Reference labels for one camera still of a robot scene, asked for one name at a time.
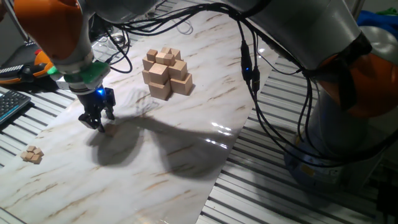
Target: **marble-patterned mat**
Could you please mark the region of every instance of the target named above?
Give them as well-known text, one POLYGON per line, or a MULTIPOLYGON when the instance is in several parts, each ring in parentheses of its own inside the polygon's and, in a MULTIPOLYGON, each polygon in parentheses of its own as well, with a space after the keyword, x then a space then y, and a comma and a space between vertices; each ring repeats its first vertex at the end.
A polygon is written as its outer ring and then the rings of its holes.
MULTIPOLYGON (((82 125, 74 101, 32 142, 45 153, 40 165, 16 157, 0 170, 0 207, 27 223, 195 223, 253 103, 236 23, 214 12, 190 20, 192 35, 139 40, 129 53, 133 72, 104 80, 116 96, 115 137, 82 125), (141 59, 163 46, 181 50, 190 96, 150 97, 141 59)), ((269 48, 263 55, 277 58, 269 48)), ((264 83, 271 69, 261 65, 264 83)))

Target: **blue led light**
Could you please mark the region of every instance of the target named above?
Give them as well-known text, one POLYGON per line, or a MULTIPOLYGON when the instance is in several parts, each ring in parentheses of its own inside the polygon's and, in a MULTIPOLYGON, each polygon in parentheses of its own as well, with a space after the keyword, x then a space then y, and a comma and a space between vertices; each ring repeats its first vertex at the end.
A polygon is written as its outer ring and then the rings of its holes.
POLYGON ((101 95, 104 94, 104 90, 103 90, 103 89, 97 89, 97 92, 98 92, 99 94, 101 94, 101 95))

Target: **stacked wooden cubes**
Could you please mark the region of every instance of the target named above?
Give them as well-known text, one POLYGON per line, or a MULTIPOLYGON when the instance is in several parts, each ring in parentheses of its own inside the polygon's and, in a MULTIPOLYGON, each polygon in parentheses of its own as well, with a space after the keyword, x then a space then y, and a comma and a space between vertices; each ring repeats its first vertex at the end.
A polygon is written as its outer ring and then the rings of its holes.
POLYGON ((40 148, 35 146, 29 146, 25 152, 21 154, 21 158, 27 162, 33 162, 34 164, 40 164, 44 153, 40 148))
POLYGON ((150 95, 166 100, 171 92, 188 95, 192 89, 192 75, 187 63, 177 49, 164 47, 159 53, 149 50, 142 59, 144 83, 149 85, 150 95))

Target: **keyboard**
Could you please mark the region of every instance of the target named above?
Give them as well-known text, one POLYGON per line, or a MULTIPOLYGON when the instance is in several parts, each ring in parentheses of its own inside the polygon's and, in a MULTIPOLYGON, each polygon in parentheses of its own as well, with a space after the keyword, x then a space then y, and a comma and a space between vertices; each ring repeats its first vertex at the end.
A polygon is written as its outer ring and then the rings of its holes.
POLYGON ((0 124, 5 122, 29 102, 30 97, 12 90, 0 96, 0 124))

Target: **wire bundle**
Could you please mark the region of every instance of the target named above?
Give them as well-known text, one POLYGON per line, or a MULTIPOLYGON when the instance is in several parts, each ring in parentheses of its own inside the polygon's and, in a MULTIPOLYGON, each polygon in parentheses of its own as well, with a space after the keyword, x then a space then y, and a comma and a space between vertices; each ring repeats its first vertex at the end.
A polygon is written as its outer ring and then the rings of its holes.
MULTIPOLYGON (((287 60, 290 60, 294 64, 298 66, 298 70, 294 73, 284 73, 281 71, 278 71, 271 63, 269 63, 261 54, 261 58, 263 58, 274 70, 277 70, 278 72, 284 74, 284 75, 293 75, 295 73, 304 71, 305 69, 301 66, 301 64, 296 61, 296 59, 291 56, 285 49, 283 49, 279 44, 277 44, 274 40, 269 38, 267 35, 265 35, 263 32, 261 32, 259 29, 255 28, 248 20, 247 18, 250 16, 253 16, 257 14, 258 12, 262 11, 269 3, 271 0, 263 0, 259 1, 252 9, 240 13, 239 11, 235 10, 231 6, 223 3, 212 3, 212 4, 198 4, 196 6, 191 6, 191 7, 186 7, 183 9, 179 9, 176 11, 172 11, 166 14, 163 14, 161 16, 157 16, 154 18, 150 19, 145 19, 145 20, 139 20, 139 21, 132 21, 132 22, 127 22, 124 24, 113 24, 115 27, 123 30, 124 32, 130 33, 130 34, 135 34, 135 35, 142 35, 142 36, 154 36, 154 35, 159 35, 164 32, 167 32, 183 22, 187 21, 189 18, 193 17, 194 15, 198 14, 199 12, 202 11, 213 11, 213 12, 220 12, 229 15, 230 18, 234 19, 238 23, 239 31, 241 34, 242 42, 241 42, 241 69, 242 69, 242 75, 243 79, 246 81, 246 84, 248 86, 249 92, 251 94, 251 97, 253 99, 253 102, 256 106, 256 114, 258 121, 262 127, 262 129, 266 132, 266 134, 272 139, 272 141, 275 142, 284 152, 287 154, 291 155, 294 157, 296 160, 303 162, 304 164, 308 164, 310 166, 314 167, 339 167, 343 166, 345 164, 349 164, 352 162, 359 162, 359 161, 365 161, 368 159, 373 158, 374 156, 378 155, 382 151, 386 150, 389 146, 391 146, 396 139, 398 138, 398 130, 395 131, 391 136, 386 138, 383 142, 380 142, 379 144, 371 147, 370 149, 366 151, 362 151, 359 154, 351 155, 349 157, 331 157, 331 156, 326 156, 323 155, 319 150, 317 150, 314 145, 312 144, 310 140, 310 136, 308 133, 308 123, 310 119, 310 113, 311 113, 311 108, 312 108, 312 86, 311 86, 311 78, 310 77, 305 77, 307 80, 307 96, 304 102, 304 106, 302 108, 299 121, 298 121, 298 136, 301 141, 304 142, 304 139, 301 135, 300 132, 300 123, 301 120, 303 119, 303 114, 304 111, 308 105, 308 113, 307 117, 305 120, 305 135, 306 135, 306 140, 308 141, 309 145, 314 148, 318 152, 318 154, 313 154, 310 152, 307 152, 299 147, 297 147, 295 144, 292 144, 289 140, 287 140, 285 137, 283 137, 266 119, 266 117, 263 115, 258 102, 257 102, 257 92, 259 91, 260 88, 260 71, 258 69, 257 65, 257 51, 258 51, 258 40, 261 38, 265 43, 270 45, 275 51, 277 51, 281 56, 285 57, 287 60), (180 19, 178 22, 175 22, 174 25, 164 28, 162 30, 159 30, 163 25, 165 25, 168 21, 171 20, 176 20, 180 19), (251 56, 250 56, 250 51, 249 47, 245 41, 244 37, 244 32, 242 29, 241 24, 244 24, 252 34, 253 38, 253 52, 254 52, 254 66, 252 66, 251 62, 251 56), (330 163, 332 165, 320 165, 320 164, 314 164, 312 162, 303 160, 301 157, 296 156, 294 153, 290 152, 287 150, 281 143, 279 143, 275 137, 270 133, 270 131, 265 127, 264 123, 267 125, 267 127, 283 142, 285 142, 287 145, 289 145, 292 149, 297 150, 305 155, 308 155, 312 158, 316 159, 321 159, 323 161, 328 160, 331 161, 330 163)), ((127 55, 123 50, 116 44, 116 42, 113 40, 113 38, 110 36, 109 32, 106 31, 109 38, 111 41, 115 44, 115 46, 118 48, 118 50, 123 54, 123 58, 126 58, 127 61, 129 62, 131 66, 131 62, 129 61, 127 55)), ((118 71, 122 73, 129 73, 132 70, 132 66, 128 72, 125 71, 118 71)))

